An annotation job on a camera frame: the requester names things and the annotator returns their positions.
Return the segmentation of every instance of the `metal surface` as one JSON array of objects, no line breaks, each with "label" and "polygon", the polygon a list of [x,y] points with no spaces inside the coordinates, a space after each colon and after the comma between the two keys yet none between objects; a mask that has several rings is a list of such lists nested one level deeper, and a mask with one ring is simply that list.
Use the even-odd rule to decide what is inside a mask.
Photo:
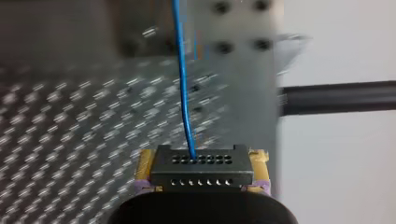
[{"label": "metal surface", "polygon": [[[214,2],[191,5],[204,49],[189,64],[197,145],[264,148],[275,184],[274,57],[254,47],[272,39],[271,14],[231,1],[219,16]],[[3,223],[103,223],[132,195],[138,149],[187,148],[174,58],[121,57],[110,18],[102,0],[0,2]]]},{"label": "metal surface", "polygon": [[169,191],[199,191],[218,188],[240,191],[253,183],[248,149],[206,149],[191,160],[185,150],[159,146],[150,173],[150,183]]}]

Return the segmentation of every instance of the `blue cable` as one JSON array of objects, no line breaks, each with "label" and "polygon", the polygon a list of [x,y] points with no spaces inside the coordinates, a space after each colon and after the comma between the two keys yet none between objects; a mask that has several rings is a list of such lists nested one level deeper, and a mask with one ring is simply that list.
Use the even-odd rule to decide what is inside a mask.
[{"label": "blue cable", "polygon": [[189,92],[187,89],[186,59],[184,58],[184,38],[183,23],[180,20],[180,3],[179,0],[173,0],[173,11],[175,18],[175,28],[177,31],[177,50],[178,50],[178,69],[180,73],[180,96],[181,96],[181,114],[183,117],[184,132],[186,134],[187,144],[189,146],[190,158],[196,159],[195,142],[191,132],[190,112],[189,112]]}]

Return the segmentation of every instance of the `metal panel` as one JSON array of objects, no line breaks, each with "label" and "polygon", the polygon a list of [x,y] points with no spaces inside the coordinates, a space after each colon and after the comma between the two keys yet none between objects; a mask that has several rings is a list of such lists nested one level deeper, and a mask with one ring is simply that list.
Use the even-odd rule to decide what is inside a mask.
[{"label": "metal panel", "polygon": [[[223,16],[211,0],[192,6],[203,53],[188,68],[197,143],[265,148],[274,162],[273,53],[255,45],[272,39],[271,16],[230,2]],[[175,59],[121,58],[111,24],[102,0],[0,3],[4,223],[105,221],[132,195],[139,148],[186,148]],[[219,41],[233,51],[219,53]]]}]

